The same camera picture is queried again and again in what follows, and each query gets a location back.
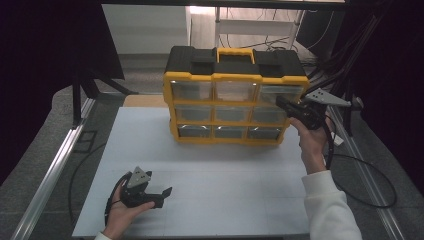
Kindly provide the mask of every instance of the floor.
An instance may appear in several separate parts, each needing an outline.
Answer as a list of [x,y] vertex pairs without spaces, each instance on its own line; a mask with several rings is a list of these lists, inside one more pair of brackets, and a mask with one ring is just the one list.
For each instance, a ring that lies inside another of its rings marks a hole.
[[[198,9],[202,14],[192,15],[192,45],[197,48],[213,47],[213,21],[214,9]],[[221,17],[243,17],[249,19],[272,19],[275,10],[262,9],[222,9]],[[292,20],[295,11],[278,10],[275,19]],[[261,44],[257,50],[267,50],[270,46],[264,44],[266,41],[279,39],[280,36],[244,36],[221,35],[221,45],[231,47],[242,47],[253,44]],[[275,42],[271,47],[284,47],[284,42]],[[314,61],[314,56],[302,46],[295,44],[298,48],[300,59],[305,62]],[[161,93],[162,74],[165,61],[163,59],[149,60],[148,67],[143,65],[146,59],[137,56],[121,56],[124,68],[125,81],[117,80],[123,86],[140,93]],[[114,89],[97,81],[101,91],[115,92]],[[59,91],[53,101],[53,109],[45,121],[44,126],[28,148],[20,163],[0,188],[0,239],[10,239],[20,219],[30,203],[32,196],[37,191],[38,185],[54,159],[63,139],[72,126],[72,95],[71,88]],[[69,158],[60,179],[53,190],[51,197],[35,226],[30,239],[72,239],[73,221],[77,219],[85,194],[87,193],[93,173],[96,171],[98,161],[101,158],[102,143],[107,141],[108,132],[113,125],[114,114],[124,100],[120,94],[105,94],[97,99],[93,109],[93,116],[87,123],[84,131],[97,131],[96,140],[92,149],[96,150],[87,160],[84,153],[87,145],[83,142],[77,143],[74,152]],[[408,176],[390,151],[381,143],[377,136],[362,121],[360,111],[355,111],[352,117],[353,138],[366,161],[374,164],[386,176],[389,177],[397,192],[398,202],[391,208],[397,223],[403,233],[401,239],[419,240],[424,239],[424,199],[416,190]],[[340,174],[340,180],[346,184],[355,185],[348,175]],[[388,194],[390,189],[381,185],[383,194]],[[364,192],[364,189],[354,188],[355,193]],[[68,195],[72,193],[71,204]],[[389,239],[386,228],[379,216],[381,211],[372,207],[364,206],[355,200],[348,198],[348,203],[355,212],[358,225],[363,231],[364,239]],[[309,236],[290,236],[284,239],[309,239]]]

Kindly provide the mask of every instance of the yellow and black tool box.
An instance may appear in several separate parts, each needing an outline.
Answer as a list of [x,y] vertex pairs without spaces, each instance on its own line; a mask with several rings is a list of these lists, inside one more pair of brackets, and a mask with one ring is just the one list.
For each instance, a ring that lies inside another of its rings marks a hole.
[[174,46],[163,78],[171,133],[187,143],[280,144],[290,123],[275,99],[308,87],[292,50]]

